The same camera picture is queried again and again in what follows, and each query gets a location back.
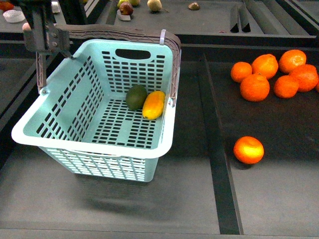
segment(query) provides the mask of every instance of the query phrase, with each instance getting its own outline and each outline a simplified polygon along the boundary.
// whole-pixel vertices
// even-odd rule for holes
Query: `basket slot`
[[[75,154],[72,151],[54,148],[49,148],[45,151],[74,173],[137,181],[144,181],[145,179],[146,162],[144,159],[130,157],[111,158],[103,154],[100,157],[96,157],[89,156],[90,153]]]
[[[134,60],[149,59],[151,57],[151,53],[149,51],[143,50],[116,49],[115,54],[118,57]]]
[[[72,112],[73,109],[68,109],[72,108],[72,103],[69,102],[72,100],[73,94],[78,94],[76,91],[79,90],[78,86],[83,84],[83,81],[91,85],[91,90],[87,93],[81,106],[78,107],[79,109],[74,114],[72,122],[68,124],[69,126],[66,126],[65,116],[67,114],[65,112]],[[57,103],[50,109],[44,122],[37,128],[36,133],[43,138],[81,141],[103,97],[102,86],[93,60],[89,56],[83,67],[75,74],[73,80],[65,87],[62,94],[57,97]]]
[[[125,100],[110,99],[92,137],[93,143],[151,149],[156,139],[155,120],[143,119],[142,111],[130,111]]]
[[[164,74],[164,68],[169,67],[170,63],[165,60],[165,55],[156,55],[152,61],[132,62],[129,59],[119,60],[110,51],[101,53],[112,92],[126,93],[136,84],[143,85],[149,93],[167,91],[169,75]]]

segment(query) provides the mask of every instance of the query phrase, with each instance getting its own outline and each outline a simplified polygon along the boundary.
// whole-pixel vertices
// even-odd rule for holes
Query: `mandarin orange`
[[[251,64],[253,73],[261,73],[267,80],[274,77],[278,71],[278,62],[274,55],[265,54],[257,57]]]
[[[285,75],[278,78],[274,85],[274,93],[277,97],[288,99],[297,93],[299,81],[294,77]]]
[[[251,74],[240,83],[241,96],[253,102],[264,100],[270,91],[270,85],[267,78],[260,74]]]
[[[299,81],[298,92],[312,90],[319,81],[316,67],[310,64],[296,67],[289,75]]]
[[[243,79],[252,74],[251,65],[247,62],[239,61],[233,65],[230,76],[233,81],[241,83]]]
[[[242,163],[255,164],[263,158],[264,147],[258,139],[244,136],[236,141],[233,152]]]
[[[307,61],[306,54],[297,49],[286,51],[280,58],[278,65],[279,70],[285,74],[289,74],[297,66],[305,65]]]

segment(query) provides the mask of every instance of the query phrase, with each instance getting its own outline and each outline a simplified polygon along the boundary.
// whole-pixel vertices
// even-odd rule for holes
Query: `pear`
[[[129,0],[129,2],[132,4],[132,6],[138,6],[141,0]]]
[[[200,9],[200,7],[199,7],[199,5],[198,5],[197,2],[191,3],[190,5],[188,5],[188,8],[189,8],[190,10],[199,10],[199,9]]]
[[[130,2],[129,0],[119,0],[117,7],[120,8],[121,4],[124,2]]]
[[[148,0],[148,7],[151,11],[159,11],[161,10],[161,2],[160,0]]]

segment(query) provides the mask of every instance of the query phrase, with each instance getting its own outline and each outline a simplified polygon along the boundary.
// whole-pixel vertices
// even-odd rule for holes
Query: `basket handle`
[[[169,93],[169,104],[175,107],[179,66],[181,58],[180,39],[165,30],[142,30],[128,27],[118,27],[113,25],[91,24],[91,25],[56,25],[57,28],[68,31],[70,39],[90,39],[104,38],[115,40],[126,40],[130,42],[157,43],[168,46],[173,53],[172,81]]]

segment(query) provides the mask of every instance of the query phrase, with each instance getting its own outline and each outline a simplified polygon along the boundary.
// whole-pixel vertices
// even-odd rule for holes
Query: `basket hole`
[[[117,49],[115,54],[122,58],[134,60],[149,59],[151,57],[150,52],[143,50]]]

